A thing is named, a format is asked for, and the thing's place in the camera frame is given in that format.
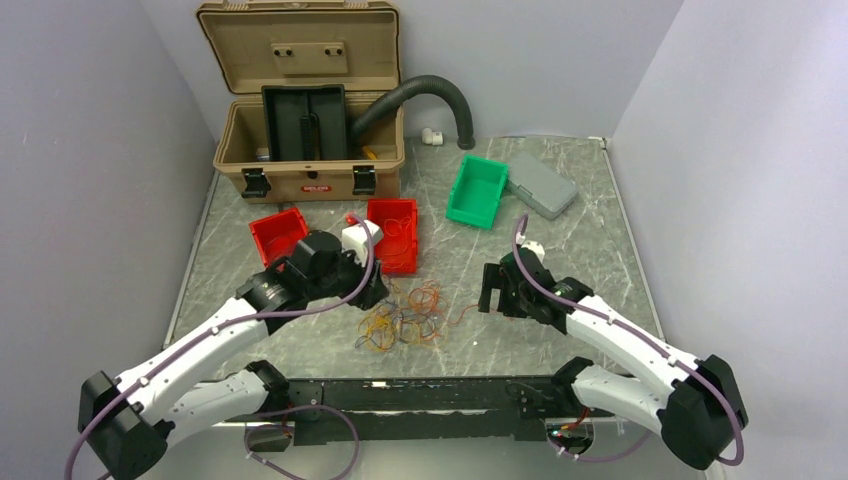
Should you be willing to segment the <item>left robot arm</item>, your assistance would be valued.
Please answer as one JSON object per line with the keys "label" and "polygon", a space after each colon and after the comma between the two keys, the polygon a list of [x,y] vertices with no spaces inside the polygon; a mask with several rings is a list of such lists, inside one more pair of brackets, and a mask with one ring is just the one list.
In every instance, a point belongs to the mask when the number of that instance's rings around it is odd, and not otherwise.
{"label": "left robot arm", "polygon": [[[112,478],[136,479],[169,448],[219,422],[279,417],[289,383],[269,362],[254,361],[220,381],[210,375],[299,317],[342,305],[366,311],[385,299],[375,252],[382,237],[368,220],[340,235],[312,231],[168,348],[115,377],[91,375],[81,386],[72,452],[88,445]],[[324,308],[320,300],[328,302]]]}

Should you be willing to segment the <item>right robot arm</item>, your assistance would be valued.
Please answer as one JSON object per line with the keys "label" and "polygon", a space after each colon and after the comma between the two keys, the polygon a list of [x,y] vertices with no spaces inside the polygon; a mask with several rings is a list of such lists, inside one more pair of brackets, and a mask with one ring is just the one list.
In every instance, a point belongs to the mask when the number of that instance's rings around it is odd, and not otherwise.
{"label": "right robot arm", "polygon": [[700,359],[659,340],[577,279],[554,279],[535,257],[526,264],[511,256],[485,264],[480,311],[489,310],[494,291],[499,313],[531,318],[582,340],[626,371],[615,374],[575,357],[538,393],[538,408],[564,415],[611,413],[659,436],[673,455],[697,470],[742,462],[748,416],[725,360]]}

